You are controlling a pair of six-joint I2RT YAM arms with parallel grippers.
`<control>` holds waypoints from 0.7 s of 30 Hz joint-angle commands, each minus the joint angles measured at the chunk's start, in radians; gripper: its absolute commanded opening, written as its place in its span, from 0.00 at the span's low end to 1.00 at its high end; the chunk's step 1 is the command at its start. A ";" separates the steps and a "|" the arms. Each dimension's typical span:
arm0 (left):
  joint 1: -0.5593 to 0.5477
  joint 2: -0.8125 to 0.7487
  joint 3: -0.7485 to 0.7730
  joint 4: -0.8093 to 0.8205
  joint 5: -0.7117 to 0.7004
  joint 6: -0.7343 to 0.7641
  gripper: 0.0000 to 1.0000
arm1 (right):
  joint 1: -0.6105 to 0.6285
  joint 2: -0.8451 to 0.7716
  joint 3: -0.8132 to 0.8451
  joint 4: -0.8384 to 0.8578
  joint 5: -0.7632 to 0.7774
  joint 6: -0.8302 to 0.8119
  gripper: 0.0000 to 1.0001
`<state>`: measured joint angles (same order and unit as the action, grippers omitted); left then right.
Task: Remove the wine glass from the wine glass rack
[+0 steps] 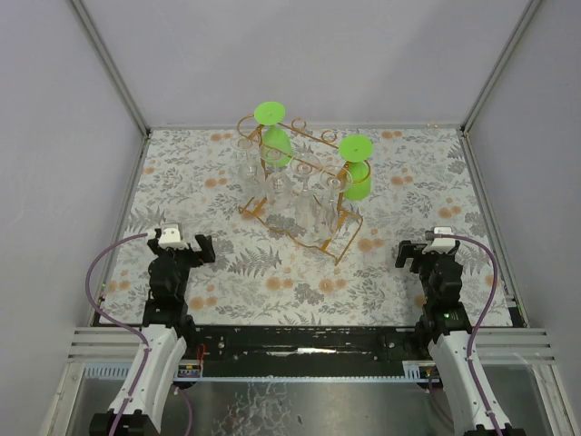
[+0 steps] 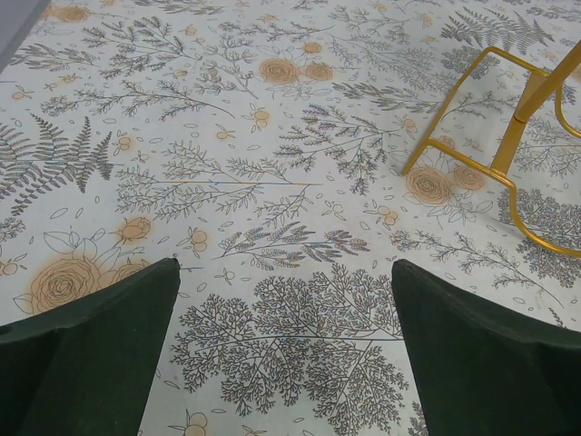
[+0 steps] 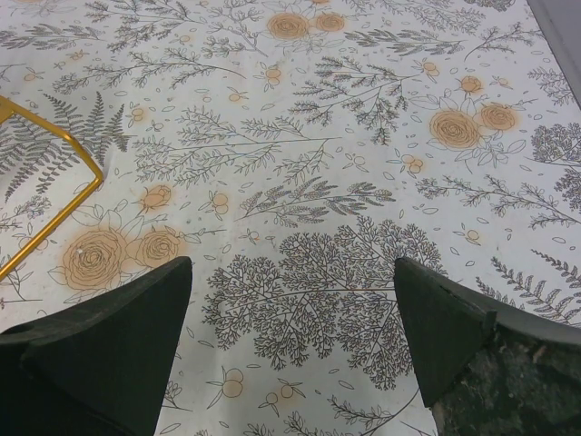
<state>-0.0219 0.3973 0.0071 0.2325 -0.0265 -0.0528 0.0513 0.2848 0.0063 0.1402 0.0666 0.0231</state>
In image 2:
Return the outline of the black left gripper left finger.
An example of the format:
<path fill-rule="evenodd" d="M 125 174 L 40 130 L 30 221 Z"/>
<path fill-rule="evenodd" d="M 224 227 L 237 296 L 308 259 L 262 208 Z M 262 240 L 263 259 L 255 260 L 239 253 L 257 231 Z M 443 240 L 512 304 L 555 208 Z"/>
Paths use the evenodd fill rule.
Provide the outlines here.
<path fill-rule="evenodd" d="M 165 258 L 2 326 L 2 434 L 137 434 L 180 283 Z"/>

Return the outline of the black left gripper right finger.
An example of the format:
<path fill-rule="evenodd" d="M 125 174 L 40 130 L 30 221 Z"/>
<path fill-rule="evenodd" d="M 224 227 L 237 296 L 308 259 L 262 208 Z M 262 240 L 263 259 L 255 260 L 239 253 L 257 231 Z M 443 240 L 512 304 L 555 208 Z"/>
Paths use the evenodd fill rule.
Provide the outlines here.
<path fill-rule="evenodd" d="M 407 260 L 392 291 L 431 435 L 577 435 L 580 334 Z"/>

